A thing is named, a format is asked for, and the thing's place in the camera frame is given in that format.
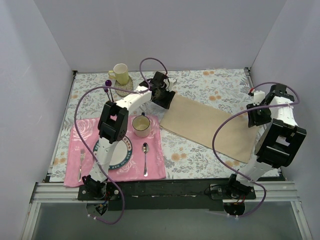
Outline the beige linen napkin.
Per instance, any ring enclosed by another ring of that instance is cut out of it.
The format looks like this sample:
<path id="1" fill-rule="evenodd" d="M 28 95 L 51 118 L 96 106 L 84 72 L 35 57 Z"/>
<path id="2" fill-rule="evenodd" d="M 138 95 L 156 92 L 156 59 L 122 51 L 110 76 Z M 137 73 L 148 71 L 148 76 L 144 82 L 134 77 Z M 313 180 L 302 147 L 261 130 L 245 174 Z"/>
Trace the beige linen napkin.
<path id="1" fill-rule="evenodd" d="M 232 115 L 214 107 L 175 95 L 160 126 L 190 141 L 212 147 L 212 139 L 218 127 Z M 245 116 L 237 116 L 219 131 L 215 150 L 242 163 L 251 157 L 258 127 L 248 127 Z"/>

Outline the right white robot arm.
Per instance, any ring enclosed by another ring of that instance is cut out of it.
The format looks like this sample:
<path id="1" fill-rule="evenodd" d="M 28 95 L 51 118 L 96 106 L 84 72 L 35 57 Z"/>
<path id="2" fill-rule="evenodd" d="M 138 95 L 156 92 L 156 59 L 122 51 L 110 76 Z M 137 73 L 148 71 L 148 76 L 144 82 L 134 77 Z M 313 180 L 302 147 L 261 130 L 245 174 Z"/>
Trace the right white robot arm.
<path id="1" fill-rule="evenodd" d="M 246 106 L 248 127 L 266 125 L 266 130 L 254 148 L 256 158 L 229 177 L 226 193 L 232 199 L 246 197 L 265 173 L 289 166 L 307 135 L 295 121 L 292 104 L 296 97 L 287 92 L 286 85 L 273 84 L 269 93 L 251 89 L 249 95 L 253 102 Z"/>

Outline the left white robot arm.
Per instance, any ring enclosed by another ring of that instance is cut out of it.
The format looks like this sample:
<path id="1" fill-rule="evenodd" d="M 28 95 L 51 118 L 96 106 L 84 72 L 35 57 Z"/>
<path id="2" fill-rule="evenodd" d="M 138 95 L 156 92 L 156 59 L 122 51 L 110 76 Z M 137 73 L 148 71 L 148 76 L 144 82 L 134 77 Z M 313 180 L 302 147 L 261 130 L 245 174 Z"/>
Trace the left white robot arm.
<path id="1" fill-rule="evenodd" d="M 108 176 L 108 170 L 116 146 L 126 135 L 129 115 L 147 102 L 153 102 L 168 110 L 176 94 L 173 91 L 176 83 L 175 79 L 170 79 L 167 74 L 157 71 L 153 78 L 144 78 L 135 90 L 128 90 L 129 95 L 115 102 L 107 101 L 97 125 L 99 136 L 97 153 L 93 152 L 81 135 L 79 136 L 93 158 L 93 167 L 87 175 L 82 177 L 82 181 L 86 191 L 95 200 L 101 200 L 106 196 L 104 183 L 106 180 L 121 192 L 115 181 Z"/>

